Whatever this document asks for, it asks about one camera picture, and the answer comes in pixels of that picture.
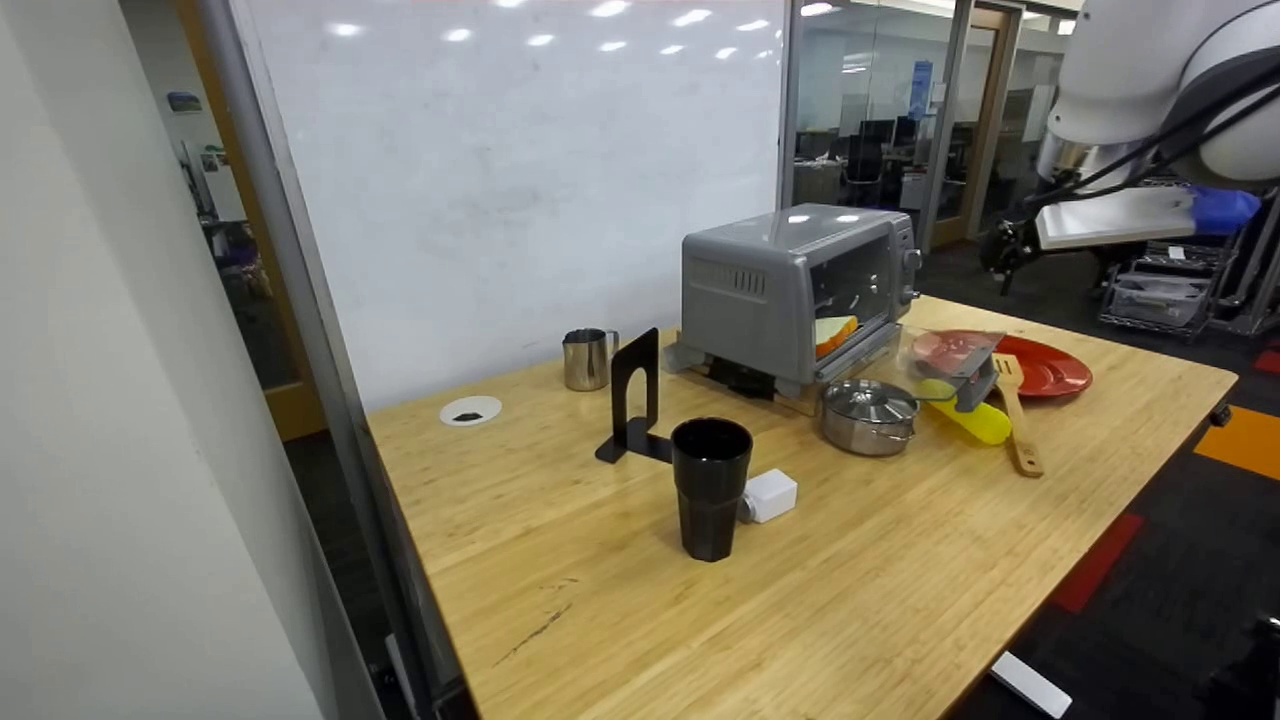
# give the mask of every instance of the toaster oven window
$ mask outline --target toaster oven window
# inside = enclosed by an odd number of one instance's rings
[[[829,265],[813,269],[813,312],[816,320],[854,320],[858,328],[876,328],[892,312],[896,275],[883,259],[887,244],[860,244]]]

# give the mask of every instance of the white cube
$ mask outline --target white cube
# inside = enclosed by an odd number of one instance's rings
[[[789,507],[797,507],[797,493],[799,484],[781,468],[751,475],[745,489],[747,518],[770,525],[784,516]]]

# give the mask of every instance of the black cup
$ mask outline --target black cup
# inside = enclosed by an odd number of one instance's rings
[[[671,462],[686,553],[725,558],[745,502],[751,431],[718,417],[689,418],[671,431]]]

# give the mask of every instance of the whiteboard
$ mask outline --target whiteboard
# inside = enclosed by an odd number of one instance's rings
[[[775,206],[789,0],[232,0],[362,400],[671,328],[679,240]]]

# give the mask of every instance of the red plate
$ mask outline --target red plate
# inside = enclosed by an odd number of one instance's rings
[[[937,337],[982,341],[1002,332],[937,332]],[[1020,386],[1023,400],[1069,400],[1091,384],[1091,371],[1078,357],[1023,337],[1002,337],[997,350],[1007,350],[1015,357],[1015,363],[1023,363],[1023,386]]]

